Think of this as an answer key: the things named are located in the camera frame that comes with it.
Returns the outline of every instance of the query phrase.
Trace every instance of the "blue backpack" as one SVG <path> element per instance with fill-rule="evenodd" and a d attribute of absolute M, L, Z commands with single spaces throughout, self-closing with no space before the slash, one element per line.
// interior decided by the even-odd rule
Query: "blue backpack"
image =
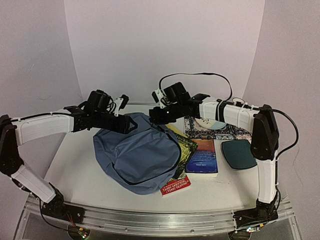
<path fill-rule="evenodd" d="M 139 195 L 159 191 L 175 174 L 181 148 L 165 125 L 143 113 L 130 113 L 138 125 L 129 134 L 101 129 L 93 137 L 95 157 L 103 171 Z"/>

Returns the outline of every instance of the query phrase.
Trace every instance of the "white wall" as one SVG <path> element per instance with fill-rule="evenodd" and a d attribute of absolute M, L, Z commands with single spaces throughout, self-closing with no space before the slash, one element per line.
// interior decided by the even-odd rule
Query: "white wall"
<path fill-rule="evenodd" d="M 264 0 L 65 0 L 66 22 L 82 96 L 153 102 L 161 77 L 216 72 L 242 97 L 252 67 Z M 219 77 L 182 76 L 191 94 L 226 98 Z"/>
<path fill-rule="evenodd" d="M 0 116 L 28 116 L 82 101 L 63 0 L 2 0 Z M 22 159 L 44 176 L 63 135 L 29 142 Z M 27 194 L 0 174 L 0 239 L 15 233 Z"/>
<path fill-rule="evenodd" d="M 266 0 L 261 32 L 244 99 L 270 104 L 291 116 L 298 146 L 279 160 L 279 181 L 287 189 L 305 240 L 320 237 L 320 1 Z M 277 117 L 280 145 L 295 139 Z"/>

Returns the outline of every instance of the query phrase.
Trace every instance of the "white tabletop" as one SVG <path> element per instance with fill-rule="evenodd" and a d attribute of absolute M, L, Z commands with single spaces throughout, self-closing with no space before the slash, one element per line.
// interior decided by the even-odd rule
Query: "white tabletop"
<path fill-rule="evenodd" d="M 127 105 L 123 113 L 148 114 L 152 105 Z M 183 119 L 175 126 L 183 129 Z M 168 195 L 160 192 L 137 195 L 107 176 L 95 157 L 93 136 L 98 129 L 68 133 L 59 147 L 45 179 L 58 188 L 68 202 L 107 209 L 192 213 L 254 208 L 258 197 L 258 169 L 234 170 L 215 140 L 218 176 L 190 175 L 191 186 Z"/>

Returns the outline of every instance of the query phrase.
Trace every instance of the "blue book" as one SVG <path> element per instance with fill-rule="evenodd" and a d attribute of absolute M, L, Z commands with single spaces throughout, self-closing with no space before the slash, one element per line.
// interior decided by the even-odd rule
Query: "blue book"
<path fill-rule="evenodd" d="M 185 172 L 197 174 L 197 176 L 206 176 L 207 174 L 211 177 L 217 176 L 218 162 L 214 140 L 193 139 L 192 141 L 196 142 L 199 147 L 186 165 Z"/>

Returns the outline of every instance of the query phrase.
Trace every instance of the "robotic arm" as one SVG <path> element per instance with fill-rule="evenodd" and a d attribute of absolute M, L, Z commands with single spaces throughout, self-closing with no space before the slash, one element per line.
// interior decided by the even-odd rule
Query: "robotic arm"
<path fill-rule="evenodd" d="M 101 90 L 92 91 L 88 101 L 79 106 L 68 106 L 58 112 L 38 114 L 24 118 L 0 117 L 0 172 L 27 192 L 43 202 L 45 215 L 69 221 L 66 213 L 75 223 L 81 223 L 84 210 L 67 205 L 64 197 L 53 185 L 37 175 L 21 158 L 18 146 L 45 136 L 78 132 L 91 128 L 108 129 L 127 134 L 137 124 L 129 116 L 119 115 L 119 110 L 128 103 L 122 95 L 115 101 Z"/>
<path fill-rule="evenodd" d="M 224 122 L 252 133 L 251 153 L 257 162 L 259 193 L 256 208 L 234 213 L 237 228 L 251 223 L 266 223 L 278 218 L 275 202 L 279 131 L 269 105 L 260 108 L 220 99 L 203 102 L 210 96 L 197 94 L 190 97 L 181 82 L 164 90 L 158 89 L 152 96 L 159 104 L 149 111 L 150 120 L 155 124 L 174 123 L 178 118 L 191 116 Z"/>

